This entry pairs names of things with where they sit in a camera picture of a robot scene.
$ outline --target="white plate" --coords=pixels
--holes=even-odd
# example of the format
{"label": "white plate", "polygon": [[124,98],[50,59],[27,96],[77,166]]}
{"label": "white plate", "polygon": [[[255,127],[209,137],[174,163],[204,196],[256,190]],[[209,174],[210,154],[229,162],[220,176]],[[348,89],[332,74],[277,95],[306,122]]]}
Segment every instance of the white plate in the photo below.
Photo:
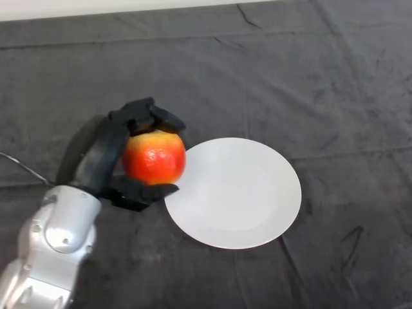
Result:
{"label": "white plate", "polygon": [[188,235],[210,246],[251,248],[276,239],[295,220],[301,186],[279,153],[242,138],[219,138],[186,152],[187,163],[166,198]]}

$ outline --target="apple skin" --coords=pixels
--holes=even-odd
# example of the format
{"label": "apple skin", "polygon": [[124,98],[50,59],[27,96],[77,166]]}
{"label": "apple skin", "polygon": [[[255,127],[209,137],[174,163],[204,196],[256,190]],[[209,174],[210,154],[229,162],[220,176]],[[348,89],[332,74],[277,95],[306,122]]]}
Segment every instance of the apple skin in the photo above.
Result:
{"label": "apple skin", "polygon": [[122,157],[129,177],[147,185],[174,183],[183,174],[186,150],[177,134],[155,131],[131,137]]}

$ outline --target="dark gray cloth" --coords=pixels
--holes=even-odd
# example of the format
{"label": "dark gray cloth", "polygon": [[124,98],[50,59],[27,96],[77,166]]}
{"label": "dark gray cloth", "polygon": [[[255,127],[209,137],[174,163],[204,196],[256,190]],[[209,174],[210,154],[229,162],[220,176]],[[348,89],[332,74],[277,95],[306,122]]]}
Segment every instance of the dark gray cloth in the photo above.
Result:
{"label": "dark gray cloth", "polygon": [[[105,205],[74,308],[412,308],[412,2],[279,0],[0,24],[0,150],[53,178],[89,117],[153,96],[189,147],[239,136],[301,180],[292,227],[229,251]],[[0,268],[46,190],[0,161]]]}

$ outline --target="robotic hand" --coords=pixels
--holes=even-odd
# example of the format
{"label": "robotic hand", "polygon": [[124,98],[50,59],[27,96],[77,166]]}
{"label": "robotic hand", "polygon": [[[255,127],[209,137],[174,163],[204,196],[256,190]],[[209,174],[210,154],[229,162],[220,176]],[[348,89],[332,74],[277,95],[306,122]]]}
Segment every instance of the robotic hand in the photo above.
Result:
{"label": "robotic hand", "polygon": [[155,106],[152,98],[97,116],[72,138],[56,186],[20,231],[18,258],[0,279],[0,309],[63,309],[72,302],[79,267],[96,239],[100,198],[142,211],[178,190],[173,184],[146,186],[113,169],[130,136],[161,129],[177,133],[185,124]]}

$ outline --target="black cable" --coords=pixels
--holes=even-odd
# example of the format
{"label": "black cable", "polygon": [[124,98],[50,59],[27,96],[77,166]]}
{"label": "black cable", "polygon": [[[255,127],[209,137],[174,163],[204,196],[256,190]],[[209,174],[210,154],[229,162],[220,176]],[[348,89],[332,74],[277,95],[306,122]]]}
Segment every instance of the black cable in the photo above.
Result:
{"label": "black cable", "polygon": [[9,159],[11,161],[13,161],[14,163],[16,163],[19,167],[21,167],[22,169],[24,169],[25,171],[29,172],[30,174],[32,174],[33,176],[35,176],[37,179],[39,179],[42,183],[44,183],[45,185],[49,185],[50,187],[54,186],[54,183],[49,181],[47,178],[41,176],[39,173],[35,172],[34,170],[32,170],[31,168],[29,168],[26,164],[23,164],[20,160],[14,158],[13,156],[10,156],[9,154],[6,153],[2,153],[0,152],[0,156],[2,156],[3,158]]}

